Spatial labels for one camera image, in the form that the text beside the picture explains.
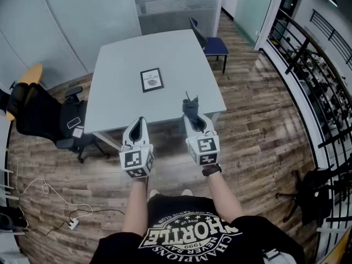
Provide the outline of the black wristwatch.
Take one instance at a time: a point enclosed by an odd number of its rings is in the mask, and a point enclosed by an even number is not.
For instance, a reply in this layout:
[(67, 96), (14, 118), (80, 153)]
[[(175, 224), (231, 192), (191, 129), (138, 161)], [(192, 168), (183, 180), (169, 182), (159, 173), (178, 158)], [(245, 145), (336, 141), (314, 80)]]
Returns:
[(209, 177), (210, 175), (217, 172), (222, 173), (222, 168), (218, 163), (203, 166), (203, 169), (202, 169), (202, 174), (205, 177)]

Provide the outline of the dark grey cloth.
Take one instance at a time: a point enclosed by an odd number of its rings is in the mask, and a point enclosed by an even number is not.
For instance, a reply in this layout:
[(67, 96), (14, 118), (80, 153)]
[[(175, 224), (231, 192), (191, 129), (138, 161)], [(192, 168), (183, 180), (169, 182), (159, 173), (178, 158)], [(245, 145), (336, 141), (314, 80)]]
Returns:
[(192, 127), (197, 130), (199, 128), (198, 126), (198, 109), (199, 109), (199, 98), (196, 96), (193, 100), (189, 98), (189, 95), (187, 92), (186, 99), (183, 99), (183, 106), (182, 106), (182, 111), (184, 114), (188, 117), (190, 124)]

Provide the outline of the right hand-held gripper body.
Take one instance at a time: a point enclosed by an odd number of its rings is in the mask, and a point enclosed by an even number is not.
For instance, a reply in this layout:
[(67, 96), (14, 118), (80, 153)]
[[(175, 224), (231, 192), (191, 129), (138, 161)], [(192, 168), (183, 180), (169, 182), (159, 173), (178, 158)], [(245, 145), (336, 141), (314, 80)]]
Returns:
[(186, 139), (189, 153), (198, 166), (209, 166), (218, 163), (219, 137), (214, 130)]

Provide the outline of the person's left forearm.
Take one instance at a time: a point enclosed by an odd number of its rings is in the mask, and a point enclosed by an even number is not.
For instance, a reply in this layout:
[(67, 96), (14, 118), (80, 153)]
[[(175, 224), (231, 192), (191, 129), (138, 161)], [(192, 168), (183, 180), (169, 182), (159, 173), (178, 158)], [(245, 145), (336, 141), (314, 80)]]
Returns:
[(126, 209), (123, 232), (143, 236), (147, 231), (147, 178), (134, 179)]

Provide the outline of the black bag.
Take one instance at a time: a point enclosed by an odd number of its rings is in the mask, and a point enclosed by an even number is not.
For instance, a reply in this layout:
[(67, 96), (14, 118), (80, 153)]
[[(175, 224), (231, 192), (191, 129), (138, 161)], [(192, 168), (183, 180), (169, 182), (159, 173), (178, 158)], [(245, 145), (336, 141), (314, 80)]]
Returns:
[(24, 212), (20, 206), (11, 207), (9, 212), (15, 227), (26, 229), (29, 226), (29, 223), (25, 219)]

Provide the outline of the black printed t-shirt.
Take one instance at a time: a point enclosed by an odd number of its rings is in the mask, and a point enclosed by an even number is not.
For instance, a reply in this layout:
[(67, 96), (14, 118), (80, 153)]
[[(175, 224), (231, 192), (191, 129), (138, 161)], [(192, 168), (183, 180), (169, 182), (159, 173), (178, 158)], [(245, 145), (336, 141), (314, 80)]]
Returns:
[(264, 217), (226, 222), (206, 197), (155, 195), (146, 233), (100, 239), (90, 264), (264, 264), (272, 250), (305, 264), (303, 248)]

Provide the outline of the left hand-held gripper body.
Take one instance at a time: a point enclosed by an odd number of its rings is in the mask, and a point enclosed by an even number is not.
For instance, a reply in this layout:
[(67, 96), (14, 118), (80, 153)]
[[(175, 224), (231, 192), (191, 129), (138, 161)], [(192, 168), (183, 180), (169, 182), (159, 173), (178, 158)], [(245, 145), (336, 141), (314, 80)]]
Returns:
[(131, 179), (151, 175), (154, 164), (153, 145), (123, 145), (119, 157), (122, 170)]

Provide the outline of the grey table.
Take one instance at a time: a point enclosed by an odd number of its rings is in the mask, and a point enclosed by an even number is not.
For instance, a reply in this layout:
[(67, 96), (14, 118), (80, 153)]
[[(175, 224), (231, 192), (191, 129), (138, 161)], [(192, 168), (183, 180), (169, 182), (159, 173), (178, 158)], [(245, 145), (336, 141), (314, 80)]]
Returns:
[[(159, 68), (164, 88), (143, 93), (140, 72)], [(178, 120), (182, 101), (198, 96), (199, 112), (215, 122), (226, 106), (192, 30), (160, 32), (101, 47), (90, 86), (84, 131), (120, 150), (110, 132), (138, 117)]]

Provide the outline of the black framed picture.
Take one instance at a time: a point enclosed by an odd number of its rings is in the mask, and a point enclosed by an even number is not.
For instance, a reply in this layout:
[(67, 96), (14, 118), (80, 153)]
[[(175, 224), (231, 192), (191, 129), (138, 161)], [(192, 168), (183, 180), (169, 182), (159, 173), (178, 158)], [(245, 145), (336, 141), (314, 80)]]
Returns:
[(153, 68), (140, 72), (143, 93), (164, 88), (160, 69)]

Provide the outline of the person's right forearm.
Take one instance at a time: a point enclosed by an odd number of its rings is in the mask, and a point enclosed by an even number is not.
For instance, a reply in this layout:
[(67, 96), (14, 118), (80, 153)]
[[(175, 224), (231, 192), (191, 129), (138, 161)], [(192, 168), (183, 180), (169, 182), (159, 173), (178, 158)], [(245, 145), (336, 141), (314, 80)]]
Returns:
[(245, 216), (245, 212), (232, 193), (220, 172), (212, 173), (207, 177), (214, 206), (221, 219), (232, 223), (236, 218)]

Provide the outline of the blue chair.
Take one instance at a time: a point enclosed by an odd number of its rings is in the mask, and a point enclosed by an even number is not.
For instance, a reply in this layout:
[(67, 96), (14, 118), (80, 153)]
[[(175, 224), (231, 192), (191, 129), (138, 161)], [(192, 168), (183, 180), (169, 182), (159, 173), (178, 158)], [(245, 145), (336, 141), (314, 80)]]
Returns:
[(219, 37), (206, 37), (197, 28), (198, 22), (191, 16), (189, 16), (189, 23), (206, 57), (215, 56), (217, 57), (217, 60), (219, 59), (219, 56), (224, 57), (222, 69), (222, 73), (224, 74), (229, 52), (222, 39)]

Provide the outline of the orange round table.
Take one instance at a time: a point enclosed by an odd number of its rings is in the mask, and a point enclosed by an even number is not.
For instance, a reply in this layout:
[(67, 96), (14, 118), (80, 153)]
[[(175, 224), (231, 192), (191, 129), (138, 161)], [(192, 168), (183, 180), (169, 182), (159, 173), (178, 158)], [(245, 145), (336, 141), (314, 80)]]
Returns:
[(29, 86), (32, 83), (39, 84), (43, 66), (35, 64), (29, 68), (21, 79), (13, 86), (6, 106), (6, 118), (13, 121), (23, 110), (25, 101), (29, 99)]

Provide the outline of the black swivel chair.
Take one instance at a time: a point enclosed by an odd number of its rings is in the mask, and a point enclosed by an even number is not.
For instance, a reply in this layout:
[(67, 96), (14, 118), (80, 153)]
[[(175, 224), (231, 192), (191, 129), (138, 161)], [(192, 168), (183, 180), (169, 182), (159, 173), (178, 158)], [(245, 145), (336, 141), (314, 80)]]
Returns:
[(294, 206), (288, 216), (283, 218), (283, 222), (289, 221), (297, 208), (301, 208), (302, 224), (308, 225), (316, 221), (318, 225), (331, 214), (331, 198), (329, 190), (332, 188), (328, 181), (337, 175), (337, 171), (330, 168), (321, 170), (312, 170), (300, 178), (297, 170), (291, 172), (296, 178), (296, 193), (284, 194), (276, 193), (275, 197), (291, 197), (294, 200)]

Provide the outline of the light grey shorts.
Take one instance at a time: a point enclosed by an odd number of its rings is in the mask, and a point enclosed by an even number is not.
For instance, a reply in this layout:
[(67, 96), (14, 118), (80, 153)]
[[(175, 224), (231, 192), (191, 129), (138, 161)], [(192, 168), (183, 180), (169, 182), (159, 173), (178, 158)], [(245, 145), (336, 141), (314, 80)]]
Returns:
[(296, 264), (290, 254), (280, 252), (277, 249), (263, 250), (262, 252), (265, 264)]

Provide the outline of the black office chair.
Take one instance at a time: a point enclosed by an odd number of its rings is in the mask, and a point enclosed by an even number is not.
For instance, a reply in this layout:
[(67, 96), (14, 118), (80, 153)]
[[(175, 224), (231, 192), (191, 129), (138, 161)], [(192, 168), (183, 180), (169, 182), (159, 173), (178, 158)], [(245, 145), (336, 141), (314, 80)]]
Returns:
[(15, 118), (19, 133), (49, 139), (56, 148), (77, 154), (80, 163), (84, 162), (81, 158), (84, 148), (90, 145), (95, 145), (104, 157), (109, 159), (109, 154), (99, 146), (93, 134), (83, 133), (81, 138), (76, 138), (72, 136), (74, 128), (67, 127), (67, 122), (79, 117), (81, 123), (77, 126), (84, 128), (87, 101), (78, 98), (78, 94), (83, 91), (82, 86), (67, 90), (63, 103), (52, 97), (39, 84), (32, 83), (29, 87), (29, 99)]

